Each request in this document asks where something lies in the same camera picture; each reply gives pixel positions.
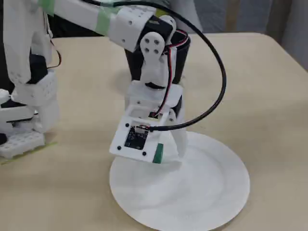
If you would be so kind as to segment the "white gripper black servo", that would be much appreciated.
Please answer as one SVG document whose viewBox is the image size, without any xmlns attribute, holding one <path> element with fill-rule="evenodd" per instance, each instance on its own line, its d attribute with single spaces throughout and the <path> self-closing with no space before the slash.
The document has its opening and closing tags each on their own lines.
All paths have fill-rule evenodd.
<svg viewBox="0 0 308 231">
<path fill-rule="evenodd" d="M 183 87 L 172 84 L 167 101 L 158 118 L 150 118 L 151 112 L 157 112 L 165 90 L 153 90 L 139 81 L 132 81 L 127 91 L 127 116 L 148 126 L 166 126 L 179 124 L 185 118 Z M 182 162 L 187 150 L 187 132 L 185 128 L 164 131 L 160 136 L 163 144 L 162 164 Z"/>
</svg>

